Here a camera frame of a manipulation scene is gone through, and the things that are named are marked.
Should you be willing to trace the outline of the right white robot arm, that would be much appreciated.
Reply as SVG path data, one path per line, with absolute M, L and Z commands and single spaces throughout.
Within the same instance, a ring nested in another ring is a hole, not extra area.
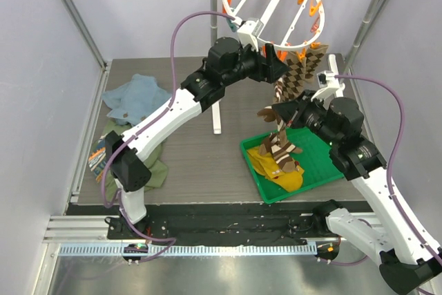
M 305 91 L 297 99 L 272 105 L 289 128 L 307 128 L 330 147 L 332 164 L 358 189 L 381 222 L 384 233 L 367 226 L 335 200 L 313 209 L 312 228 L 319 236 L 344 237 L 378 266 L 387 285 L 409 294 L 441 274 L 440 244 L 421 242 L 407 224 L 397 203 L 403 201 L 391 180 L 387 162 L 362 134 L 364 115 L 355 100 L 334 98 L 327 108 Z

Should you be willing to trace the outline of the brown striped sock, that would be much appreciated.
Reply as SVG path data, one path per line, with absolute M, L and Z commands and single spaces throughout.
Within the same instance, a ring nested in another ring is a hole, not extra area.
M 280 104 L 282 102 L 288 101 L 287 89 L 283 85 L 282 79 L 279 79 L 274 84 L 274 97 L 273 103 Z M 275 112 L 271 106 L 266 106 L 265 108 L 259 110 L 257 112 L 258 117 L 262 117 L 265 122 L 275 122 L 277 126 L 277 134 L 276 137 L 278 142 L 286 142 L 287 135 L 285 133 L 286 125 L 282 118 Z
M 299 162 L 293 159 L 290 154 L 301 154 L 303 150 L 288 139 L 285 131 L 271 133 L 267 136 L 258 148 L 258 153 L 261 156 L 270 153 L 273 160 L 276 162 L 281 171 L 291 173 L 299 171 Z

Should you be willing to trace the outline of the yellow sock with patch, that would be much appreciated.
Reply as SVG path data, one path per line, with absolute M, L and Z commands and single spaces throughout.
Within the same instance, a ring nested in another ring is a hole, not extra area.
M 303 175 L 305 170 L 296 165 L 292 172 L 284 172 L 277 164 L 264 168 L 264 177 L 271 182 L 276 183 L 285 191 L 296 191 L 303 185 Z

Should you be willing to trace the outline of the brown argyle sock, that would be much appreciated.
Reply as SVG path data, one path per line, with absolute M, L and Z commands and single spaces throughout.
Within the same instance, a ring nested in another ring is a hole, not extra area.
M 296 99 L 303 91 L 304 84 L 311 84 L 314 74 L 328 51 L 328 44 L 313 43 L 301 51 L 289 52 L 285 63 L 289 71 L 274 84 L 274 102 L 288 102 Z

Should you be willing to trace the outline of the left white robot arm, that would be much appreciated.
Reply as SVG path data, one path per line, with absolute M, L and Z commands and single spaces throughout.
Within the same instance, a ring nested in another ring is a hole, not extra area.
M 201 67 L 180 84 L 164 105 L 130 130 L 107 134 L 106 165 L 115 177 L 125 217 L 122 228 L 129 237 L 141 238 L 147 230 L 144 186 L 151 179 L 151 171 L 144 161 L 156 147 L 183 124 L 219 102 L 227 86 L 246 78 L 272 84 L 288 70 L 273 44 L 265 44 L 262 54 L 234 38 L 220 38 L 209 49 Z

